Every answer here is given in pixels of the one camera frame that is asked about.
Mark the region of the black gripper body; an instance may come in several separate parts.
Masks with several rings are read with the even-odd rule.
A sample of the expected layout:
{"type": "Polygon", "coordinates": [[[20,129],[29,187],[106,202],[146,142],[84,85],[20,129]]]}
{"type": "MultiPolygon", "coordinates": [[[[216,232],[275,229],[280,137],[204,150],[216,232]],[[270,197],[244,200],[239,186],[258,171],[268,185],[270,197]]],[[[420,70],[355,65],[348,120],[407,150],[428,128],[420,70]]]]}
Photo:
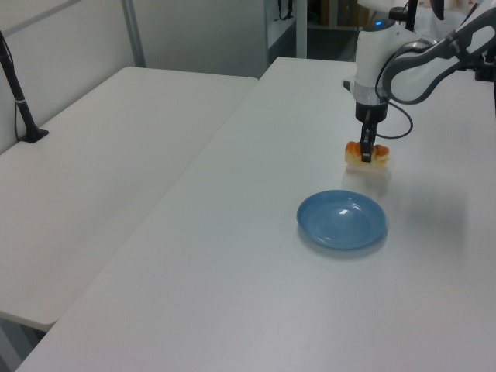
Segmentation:
{"type": "Polygon", "coordinates": [[[379,123],[386,119],[388,112],[388,104],[380,105],[364,105],[359,102],[355,104],[355,117],[359,122],[379,123]]]}

